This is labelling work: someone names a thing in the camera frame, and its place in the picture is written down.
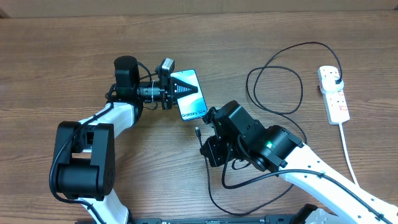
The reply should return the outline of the Samsung Galaxy smartphone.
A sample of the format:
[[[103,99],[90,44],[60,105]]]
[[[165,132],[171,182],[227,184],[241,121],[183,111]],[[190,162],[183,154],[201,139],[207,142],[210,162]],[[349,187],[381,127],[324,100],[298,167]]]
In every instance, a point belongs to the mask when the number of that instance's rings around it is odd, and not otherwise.
[[[203,93],[201,91],[200,83],[196,75],[196,71],[184,70],[174,72],[171,77],[178,78],[179,80],[198,87],[198,92],[179,98],[177,100],[180,115],[183,121],[202,118],[208,111],[205,103]]]

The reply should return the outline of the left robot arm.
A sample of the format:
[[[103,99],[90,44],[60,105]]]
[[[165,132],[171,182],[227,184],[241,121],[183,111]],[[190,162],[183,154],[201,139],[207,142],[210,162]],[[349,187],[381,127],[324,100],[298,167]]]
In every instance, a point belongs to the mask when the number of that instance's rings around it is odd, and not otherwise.
[[[201,98],[194,70],[175,72],[175,62],[166,58],[145,81],[143,66],[135,57],[124,55],[114,61],[116,82],[106,93],[105,107],[81,121],[58,125],[49,187],[63,203],[80,204],[94,223],[134,223],[130,209],[115,190],[116,156],[114,140],[139,120],[146,103],[163,110],[178,105],[182,119],[191,104]]]

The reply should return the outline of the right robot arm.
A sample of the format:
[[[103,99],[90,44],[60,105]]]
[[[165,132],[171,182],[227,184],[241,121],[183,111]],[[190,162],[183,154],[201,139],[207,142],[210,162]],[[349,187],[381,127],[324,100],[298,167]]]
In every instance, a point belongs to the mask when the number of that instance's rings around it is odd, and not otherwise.
[[[212,167],[244,160],[263,175],[279,176],[309,193],[345,223],[397,223],[397,206],[367,193],[322,161],[299,137],[264,127],[237,102],[210,108],[202,117],[215,131],[200,148]]]

